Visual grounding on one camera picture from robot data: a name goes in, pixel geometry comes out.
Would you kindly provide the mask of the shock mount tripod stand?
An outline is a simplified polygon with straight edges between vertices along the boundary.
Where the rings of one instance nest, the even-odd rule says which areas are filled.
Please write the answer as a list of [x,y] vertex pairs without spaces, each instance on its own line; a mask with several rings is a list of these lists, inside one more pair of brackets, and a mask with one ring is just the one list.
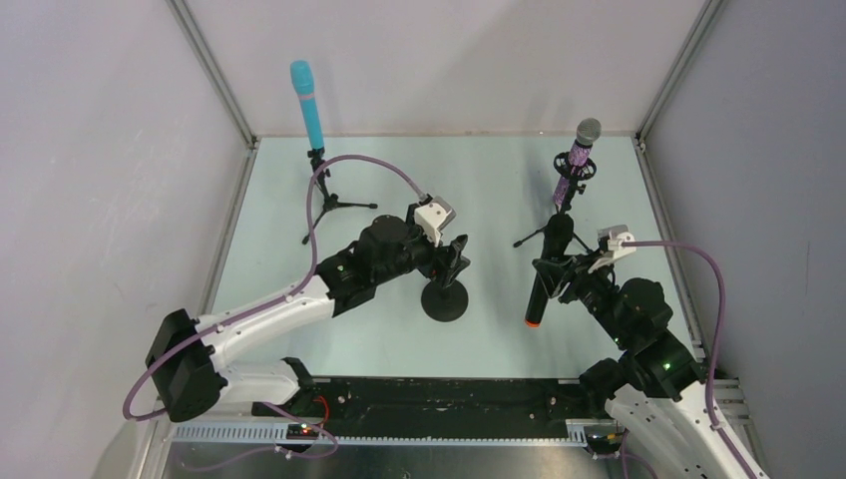
[[560,179],[553,194],[556,215],[567,213],[572,208],[572,201],[576,195],[582,195],[587,187],[586,181],[592,179],[597,172],[595,162],[584,149],[572,152],[561,152],[554,157],[553,166]]

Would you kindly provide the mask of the round base mic stand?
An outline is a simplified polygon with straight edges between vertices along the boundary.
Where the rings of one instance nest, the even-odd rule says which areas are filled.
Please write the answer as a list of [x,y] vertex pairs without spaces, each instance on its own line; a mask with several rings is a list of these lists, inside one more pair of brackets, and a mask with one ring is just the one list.
[[449,286],[430,282],[422,290],[421,305],[431,319],[452,322],[466,312],[469,305],[468,291],[458,280]]

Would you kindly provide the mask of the black microphone orange end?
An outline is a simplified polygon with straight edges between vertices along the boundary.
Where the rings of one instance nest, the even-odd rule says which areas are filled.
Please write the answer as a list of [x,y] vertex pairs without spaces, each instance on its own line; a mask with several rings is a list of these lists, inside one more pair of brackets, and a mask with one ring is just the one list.
[[550,299],[560,289],[566,250],[574,236],[574,221],[567,213],[556,213],[549,218],[542,233],[542,253],[540,258],[532,261],[536,273],[524,315],[530,327],[541,324]]

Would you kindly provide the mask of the purple glitter microphone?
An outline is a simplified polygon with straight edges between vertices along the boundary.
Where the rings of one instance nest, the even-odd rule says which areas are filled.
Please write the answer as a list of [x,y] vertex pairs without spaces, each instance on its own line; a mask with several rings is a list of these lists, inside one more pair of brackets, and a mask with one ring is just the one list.
[[601,122],[596,118],[586,118],[578,124],[570,149],[555,156],[554,168],[560,179],[553,200],[558,211],[568,210],[575,194],[584,190],[583,182],[595,175],[596,165],[590,154],[601,134]]

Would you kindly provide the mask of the black tripod mic stand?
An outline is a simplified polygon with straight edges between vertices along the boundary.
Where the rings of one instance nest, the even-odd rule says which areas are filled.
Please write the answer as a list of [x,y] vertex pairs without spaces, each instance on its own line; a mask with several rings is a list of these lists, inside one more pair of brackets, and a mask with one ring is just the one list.
[[[315,173],[317,169],[325,163],[324,160],[324,152],[323,148],[320,149],[311,149],[307,152],[309,157],[309,162],[311,165],[312,171]],[[351,203],[351,202],[342,202],[339,199],[338,194],[332,193],[327,184],[326,179],[331,176],[331,172],[329,170],[324,170],[317,176],[317,187],[322,197],[322,205],[320,207],[320,212],[316,216],[313,221],[313,226],[317,228],[320,224],[321,220],[330,212],[335,210],[341,209],[349,209],[349,208],[364,208],[364,209],[371,209],[376,210],[378,205],[375,203]]]

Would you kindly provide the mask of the blue toy microphone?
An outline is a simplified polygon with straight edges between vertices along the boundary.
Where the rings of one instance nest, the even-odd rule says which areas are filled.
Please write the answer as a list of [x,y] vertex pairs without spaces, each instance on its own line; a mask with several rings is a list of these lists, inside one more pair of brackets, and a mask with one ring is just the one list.
[[324,136],[316,104],[314,78],[305,60],[296,60],[289,66],[291,84],[297,96],[302,119],[312,150],[324,148]]

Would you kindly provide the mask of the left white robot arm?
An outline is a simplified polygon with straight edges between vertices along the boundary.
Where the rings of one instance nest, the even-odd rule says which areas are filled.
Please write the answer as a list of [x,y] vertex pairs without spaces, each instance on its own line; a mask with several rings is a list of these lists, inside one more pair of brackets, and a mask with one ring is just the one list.
[[467,242],[459,235],[433,243],[415,222],[380,216],[289,289],[220,314],[190,317],[183,308],[169,313],[145,360],[162,413],[180,423],[223,403],[286,403],[304,386],[305,368],[292,358],[247,363],[247,352],[344,314],[372,300],[380,285],[412,271],[427,278],[432,290],[452,290],[470,264],[463,255]]

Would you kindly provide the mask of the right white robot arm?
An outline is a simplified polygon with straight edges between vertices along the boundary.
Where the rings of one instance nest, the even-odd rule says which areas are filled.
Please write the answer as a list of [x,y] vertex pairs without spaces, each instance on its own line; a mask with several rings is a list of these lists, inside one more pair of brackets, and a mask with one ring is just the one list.
[[708,395],[702,366],[668,330],[672,310],[662,286],[640,277],[617,286],[611,267],[593,262],[590,255],[533,261],[542,295],[582,304],[622,353],[580,375],[590,407],[630,431],[676,477],[766,477]]

